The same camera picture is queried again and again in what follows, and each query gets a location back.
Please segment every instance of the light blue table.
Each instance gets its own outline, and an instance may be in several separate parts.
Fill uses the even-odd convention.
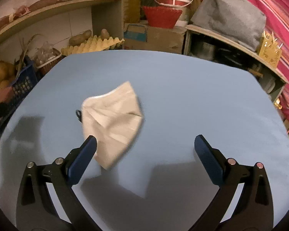
[[[9,219],[15,222],[26,164],[51,163],[80,146],[84,139],[75,110],[87,97],[125,81],[142,106],[139,135],[113,169],[101,174],[92,160],[73,187],[104,231],[192,226],[218,190],[194,152],[198,134],[226,158],[251,166],[261,161],[273,195],[274,223],[283,217],[289,209],[289,139],[251,74],[183,55],[114,50],[63,59],[14,113],[0,140],[0,207]],[[54,189],[49,190],[67,220]]]

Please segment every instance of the cardboard box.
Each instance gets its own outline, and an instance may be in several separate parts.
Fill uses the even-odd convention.
[[[126,23],[124,49],[154,50],[182,54],[186,34],[185,27],[173,29],[148,26],[147,21]]]

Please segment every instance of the white tile wall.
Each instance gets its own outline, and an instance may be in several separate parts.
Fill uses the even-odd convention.
[[[0,60],[9,62],[14,62],[14,59],[18,60],[22,52],[22,39],[26,43],[35,34],[41,34],[41,36],[37,36],[32,41],[28,52],[30,57],[45,41],[54,44],[54,47],[60,51],[68,45],[71,36],[88,29],[92,30],[91,8],[81,8],[55,15],[30,25],[0,44]]]
[[[67,38],[67,39],[64,39],[63,41],[57,42],[56,44],[54,44],[54,48],[61,51],[62,48],[65,48],[68,45],[69,39],[70,38]]]
[[[18,60],[22,48],[18,34],[15,34],[0,44],[0,60],[14,63],[14,59]]]
[[[91,8],[81,8],[69,12],[72,36],[92,28]]]
[[[56,44],[72,36],[69,13],[55,15],[30,25],[19,32],[19,37],[26,43],[35,34],[41,34],[41,36],[37,36],[30,44],[29,56],[33,56],[36,48],[41,47],[45,41]]]

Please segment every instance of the face mask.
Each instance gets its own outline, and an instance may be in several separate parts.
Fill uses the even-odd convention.
[[[108,169],[128,148],[142,121],[137,96],[129,82],[82,104],[83,134],[97,139],[94,159]]]

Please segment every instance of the potato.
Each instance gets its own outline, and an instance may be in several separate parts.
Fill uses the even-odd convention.
[[[0,81],[8,77],[8,66],[4,61],[0,61]]]
[[[8,87],[10,84],[10,81],[9,80],[3,80],[0,82],[0,90],[1,89],[5,89],[6,87]]]
[[[109,39],[109,37],[110,37],[110,35],[109,35],[109,33],[108,33],[108,31],[107,31],[107,29],[102,29],[102,31],[101,31],[101,38],[102,38],[102,40],[104,40],[104,39]]]
[[[92,32],[91,30],[86,30],[85,32],[82,33],[82,35],[85,37],[86,40],[88,40],[91,36]]]
[[[83,43],[85,41],[85,36],[80,34],[80,35],[76,35],[73,36],[69,39],[68,43],[70,46],[77,46],[80,45],[81,43]]]

